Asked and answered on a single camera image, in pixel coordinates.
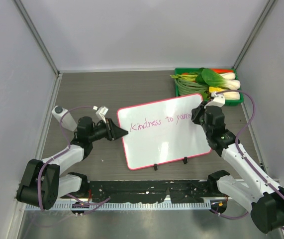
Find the green bok choy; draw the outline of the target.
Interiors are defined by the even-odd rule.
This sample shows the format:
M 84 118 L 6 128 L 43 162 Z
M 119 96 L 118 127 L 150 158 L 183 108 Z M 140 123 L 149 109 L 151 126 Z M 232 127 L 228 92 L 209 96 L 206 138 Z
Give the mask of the green bok choy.
M 209 68 L 201 68 L 195 81 L 201 85 L 229 90 L 238 90 L 241 87 L 239 80 L 227 80 Z

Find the pink framed whiteboard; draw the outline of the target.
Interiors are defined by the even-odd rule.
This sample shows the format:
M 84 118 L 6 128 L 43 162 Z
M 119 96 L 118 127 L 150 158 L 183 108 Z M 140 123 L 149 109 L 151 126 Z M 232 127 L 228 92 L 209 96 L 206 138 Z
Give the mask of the pink framed whiteboard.
M 127 167 L 139 170 L 212 150 L 201 126 L 191 120 L 191 111 L 202 103 L 200 94 L 139 104 L 117 111 Z

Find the green plastic tray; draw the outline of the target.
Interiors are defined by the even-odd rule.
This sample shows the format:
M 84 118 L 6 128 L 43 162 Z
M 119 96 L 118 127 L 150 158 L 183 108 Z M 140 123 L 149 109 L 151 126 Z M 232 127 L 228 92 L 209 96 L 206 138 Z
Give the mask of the green plastic tray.
M 221 68 L 211 68 L 213 71 L 217 72 L 218 74 L 228 74 L 228 73 L 234 73 L 235 76 L 236 72 L 234 69 L 221 69 Z M 179 96 L 184 96 L 184 95 L 190 95 L 190 94 L 201 94 L 204 100 L 209 100 L 209 87 L 207 86 L 195 86 L 194 84 L 189 84 L 186 83 L 186 81 L 188 82 L 195 82 L 195 77 L 197 76 L 197 73 L 195 73 L 196 71 L 198 71 L 199 68 L 175 68 L 175 76 L 178 75 L 177 78 L 173 77 L 172 79 L 174 79 L 175 82 L 175 94 L 176 97 Z M 236 98 L 232 98 L 232 99 L 226 99 L 225 100 L 225 105 L 226 106 L 237 106 L 241 103 L 244 102 L 244 96 L 242 93 L 238 93 L 238 92 L 231 92 L 231 93 L 236 93 Z

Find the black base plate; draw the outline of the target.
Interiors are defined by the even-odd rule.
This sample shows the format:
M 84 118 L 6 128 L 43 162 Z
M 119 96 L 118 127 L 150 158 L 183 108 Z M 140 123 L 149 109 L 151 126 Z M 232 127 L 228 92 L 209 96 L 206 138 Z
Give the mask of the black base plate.
M 110 203 L 162 203 L 169 196 L 173 204 L 197 203 L 204 199 L 228 198 L 208 180 L 141 180 L 141 181 L 81 181 L 60 182 L 58 196 L 69 193 L 77 198 L 89 197 L 94 203 L 109 199 Z

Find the white bok choy back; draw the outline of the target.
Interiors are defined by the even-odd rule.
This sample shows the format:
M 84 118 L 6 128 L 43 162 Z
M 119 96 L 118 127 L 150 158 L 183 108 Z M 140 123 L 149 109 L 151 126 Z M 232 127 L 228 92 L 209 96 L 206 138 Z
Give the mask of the white bok choy back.
M 220 76 L 227 80 L 235 80 L 236 74 L 234 72 L 226 72 L 226 73 L 220 73 Z

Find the orange carrot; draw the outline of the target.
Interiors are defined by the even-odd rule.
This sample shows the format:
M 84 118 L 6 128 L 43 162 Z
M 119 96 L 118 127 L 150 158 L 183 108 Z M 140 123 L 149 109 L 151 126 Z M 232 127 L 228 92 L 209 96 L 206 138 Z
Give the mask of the orange carrot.
M 212 70 L 218 74 L 233 72 L 232 69 L 220 69 L 220 68 L 212 68 Z

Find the yellow bok choy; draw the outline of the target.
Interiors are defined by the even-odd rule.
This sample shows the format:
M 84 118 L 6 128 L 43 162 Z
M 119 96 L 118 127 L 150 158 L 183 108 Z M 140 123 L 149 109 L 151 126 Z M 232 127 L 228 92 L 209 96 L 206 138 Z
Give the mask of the yellow bok choy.
M 222 92 L 225 91 L 225 89 L 220 87 L 209 87 L 209 92 Z M 226 100 L 239 100 L 240 99 L 240 93 L 239 92 L 226 92 L 224 93 L 224 97 Z

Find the green long beans bundle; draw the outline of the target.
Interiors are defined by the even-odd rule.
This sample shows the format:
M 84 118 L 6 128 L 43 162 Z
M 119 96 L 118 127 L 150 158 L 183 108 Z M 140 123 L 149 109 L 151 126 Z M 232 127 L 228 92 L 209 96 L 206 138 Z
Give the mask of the green long beans bundle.
M 176 96 L 184 96 L 189 94 L 203 94 L 208 92 L 208 86 L 198 84 L 183 79 L 174 79 Z

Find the right black whiteboard stand foot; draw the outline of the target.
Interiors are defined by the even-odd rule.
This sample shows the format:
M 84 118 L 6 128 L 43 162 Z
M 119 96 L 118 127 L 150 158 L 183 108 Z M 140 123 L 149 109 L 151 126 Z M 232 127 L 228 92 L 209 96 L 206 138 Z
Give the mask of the right black whiteboard stand foot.
M 184 157 L 183 163 L 184 163 L 184 164 L 188 164 L 188 158 L 187 158 L 187 157 Z

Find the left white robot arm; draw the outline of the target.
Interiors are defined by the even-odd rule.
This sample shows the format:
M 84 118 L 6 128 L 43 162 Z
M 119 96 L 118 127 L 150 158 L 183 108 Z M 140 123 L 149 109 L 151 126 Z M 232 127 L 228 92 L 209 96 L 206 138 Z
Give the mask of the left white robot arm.
M 95 141 L 103 138 L 114 141 L 128 133 L 110 118 L 100 120 L 98 123 L 94 123 L 91 117 L 80 118 L 69 146 L 51 157 L 28 161 L 16 199 L 42 210 L 48 210 L 58 198 L 63 196 L 84 198 L 90 189 L 87 176 L 76 172 L 62 176 L 62 173 L 86 159 Z

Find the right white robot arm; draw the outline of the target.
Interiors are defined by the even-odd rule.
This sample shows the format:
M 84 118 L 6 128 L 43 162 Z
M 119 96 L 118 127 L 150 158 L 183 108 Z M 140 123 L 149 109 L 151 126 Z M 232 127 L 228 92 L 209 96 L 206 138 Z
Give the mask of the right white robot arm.
M 209 175 L 208 193 L 225 194 L 241 205 L 255 226 L 268 233 L 284 226 L 284 187 L 273 180 L 250 157 L 236 136 L 226 129 L 221 107 L 202 102 L 191 111 L 191 120 L 203 128 L 208 145 L 244 180 L 235 180 L 225 170 Z

